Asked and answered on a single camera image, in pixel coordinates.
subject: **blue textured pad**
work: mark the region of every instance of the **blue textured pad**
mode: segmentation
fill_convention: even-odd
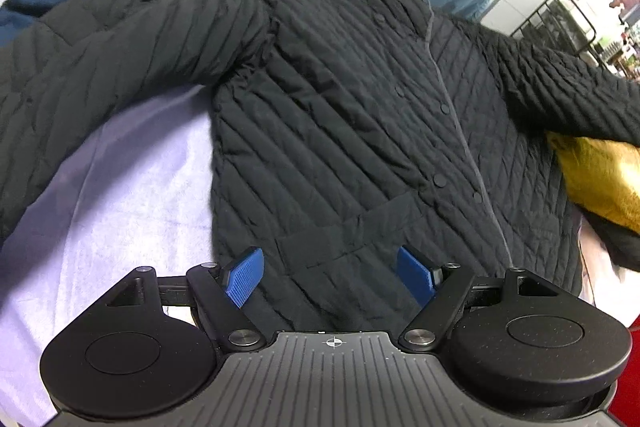
[[[426,306],[435,295],[436,287],[431,271],[404,247],[398,249],[396,273],[420,306]]]
[[[229,272],[226,294],[241,307],[249,298],[264,274],[264,256],[262,249],[256,248]]]

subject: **snap button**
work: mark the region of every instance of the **snap button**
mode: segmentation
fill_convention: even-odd
[[[438,188],[443,188],[447,184],[447,179],[442,174],[436,174],[433,177],[433,183]]]

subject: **yellow fabric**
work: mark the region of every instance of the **yellow fabric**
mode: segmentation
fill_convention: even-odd
[[[569,198],[640,233],[640,149],[626,144],[547,133]]]

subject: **red fabric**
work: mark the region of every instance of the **red fabric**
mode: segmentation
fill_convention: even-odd
[[[626,427],[640,427],[640,317],[630,329],[634,347],[609,412]]]

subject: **jacket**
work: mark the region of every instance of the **jacket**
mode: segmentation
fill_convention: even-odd
[[[427,0],[70,0],[0,49],[0,237],[110,115],[189,83],[214,87],[214,250],[262,247],[265,334],[398,333],[404,243],[579,293],[545,131],[640,146],[638,85]]]

